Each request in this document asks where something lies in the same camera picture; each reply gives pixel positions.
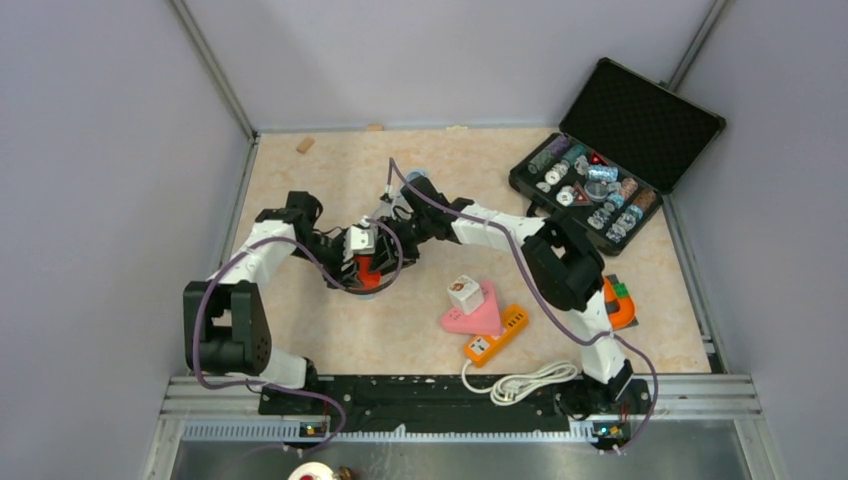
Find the red cube socket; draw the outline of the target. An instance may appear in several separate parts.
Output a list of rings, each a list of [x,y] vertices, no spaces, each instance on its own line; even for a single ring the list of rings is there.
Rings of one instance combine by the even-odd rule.
[[[356,279],[363,291],[371,291],[381,285],[382,274],[372,269],[372,256],[355,256]]]

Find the white cube socket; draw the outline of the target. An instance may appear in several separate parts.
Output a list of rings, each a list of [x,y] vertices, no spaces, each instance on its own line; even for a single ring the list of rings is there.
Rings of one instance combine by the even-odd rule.
[[[485,301],[481,285],[468,275],[460,275],[447,287],[451,304],[465,315],[472,314]]]

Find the pink triangular power strip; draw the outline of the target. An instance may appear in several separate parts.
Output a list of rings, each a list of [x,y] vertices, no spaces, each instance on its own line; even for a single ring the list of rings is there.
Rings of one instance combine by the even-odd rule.
[[[451,307],[440,319],[442,329],[448,333],[499,336],[504,327],[498,307],[495,285],[490,280],[482,282],[485,301],[472,314],[465,315]]]

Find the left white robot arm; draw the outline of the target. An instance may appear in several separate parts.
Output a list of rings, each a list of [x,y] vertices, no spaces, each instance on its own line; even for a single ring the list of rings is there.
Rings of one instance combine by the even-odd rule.
[[[310,193],[289,193],[283,207],[258,214],[247,240],[229,261],[208,279],[185,287],[185,356],[195,374],[235,374],[250,382],[276,384],[295,412],[317,407],[321,388],[308,378],[311,363],[273,346],[261,292],[291,256],[318,264],[331,287],[359,295],[376,292],[376,284],[343,278],[342,267],[352,256],[343,237],[316,230],[322,211],[321,202]]]

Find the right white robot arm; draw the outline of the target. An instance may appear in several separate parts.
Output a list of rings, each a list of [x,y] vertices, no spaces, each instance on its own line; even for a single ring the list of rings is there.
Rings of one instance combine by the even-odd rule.
[[[581,348],[589,404],[612,412],[627,397],[633,368],[616,339],[604,299],[604,262],[583,231],[561,216],[521,217],[465,198],[448,202],[425,176],[380,198],[375,251],[359,274],[386,275],[414,264],[429,240],[491,247],[512,254],[521,275],[546,314],[570,312],[575,323],[559,329]]]

